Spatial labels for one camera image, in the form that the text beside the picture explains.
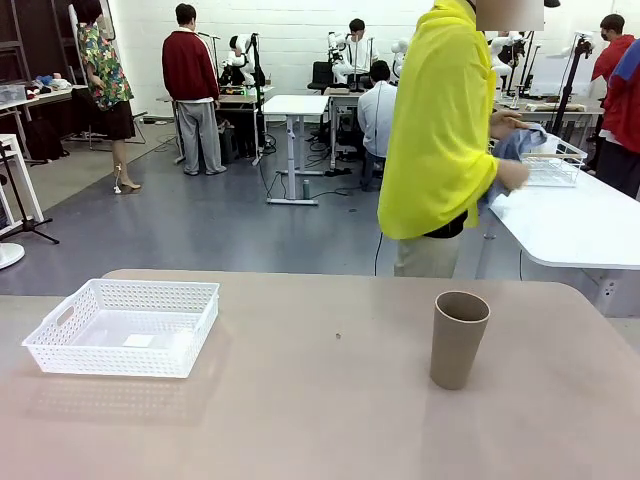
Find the black chair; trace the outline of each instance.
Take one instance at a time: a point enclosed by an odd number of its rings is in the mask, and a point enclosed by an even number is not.
[[[313,62],[313,76],[307,85],[309,90],[319,90],[322,95],[333,83],[333,70],[330,62]]]

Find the yellow shirt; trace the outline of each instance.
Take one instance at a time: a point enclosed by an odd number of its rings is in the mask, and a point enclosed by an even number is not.
[[[402,69],[378,206],[395,240],[433,232],[469,211],[496,177],[487,152],[496,74],[465,0],[436,0]]]

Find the man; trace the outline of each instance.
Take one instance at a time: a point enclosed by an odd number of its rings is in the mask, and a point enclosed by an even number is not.
[[[200,171],[198,138],[202,144],[207,175],[223,173],[218,124],[214,104],[220,90],[209,49],[195,33],[196,10],[181,3],[176,8],[179,28],[164,42],[162,67],[164,84],[178,106],[185,150],[184,173]]]
[[[348,75],[353,75],[354,67],[358,75],[369,72],[369,66],[378,60],[380,54],[373,39],[365,38],[365,24],[359,18],[349,23],[351,34],[345,39],[344,61],[333,66],[337,83],[347,83]]]
[[[389,84],[391,70],[384,60],[371,65],[373,88],[358,100],[358,123],[364,132],[363,145],[366,150],[362,190],[369,191],[373,178],[373,166],[387,159],[387,148],[391,136],[393,109],[397,88]]]
[[[459,234],[498,178],[510,190],[528,178],[518,162],[487,153],[489,135],[526,125],[492,115],[496,74],[475,0],[436,0],[418,21],[398,87],[378,219],[398,240],[396,276],[450,278]]]
[[[622,34],[624,23],[624,18],[617,14],[607,15],[600,23],[600,35],[605,42],[610,43],[609,46],[602,51],[602,53],[596,60],[596,64],[593,68],[593,75],[591,76],[592,82],[599,77],[602,77],[608,84],[613,70],[616,68],[624,53],[635,40],[633,35]],[[600,156],[602,155],[602,147],[604,146],[604,142],[607,139],[609,141],[611,141],[612,139],[609,132],[602,130],[603,121],[604,117],[600,116],[596,125],[596,131],[598,135],[598,138],[595,138],[596,152],[593,159],[589,162],[588,165],[588,168],[593,170],[597,170],[598,162],[600,160]]]
[[[626,51],[609,78],[597,177],[636,198],[640,189],[640,40]]]

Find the floral shirt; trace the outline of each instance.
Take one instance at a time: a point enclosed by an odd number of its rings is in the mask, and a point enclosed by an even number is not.
[[[122,65],[118,60],[111,42],[100,33],[97,23],[78,26],[78,44],[85,68],[93,65],[95,75],[106,86],[104,90],[89,82],[89,90],[101,110],[109,110],[119,102],[133,98],[131,86],[124,76]]]

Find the white plastic basket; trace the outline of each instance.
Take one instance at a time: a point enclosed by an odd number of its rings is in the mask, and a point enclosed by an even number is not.
[[[218,284],[90,280],[22,342],[43,372],[186,378]]]

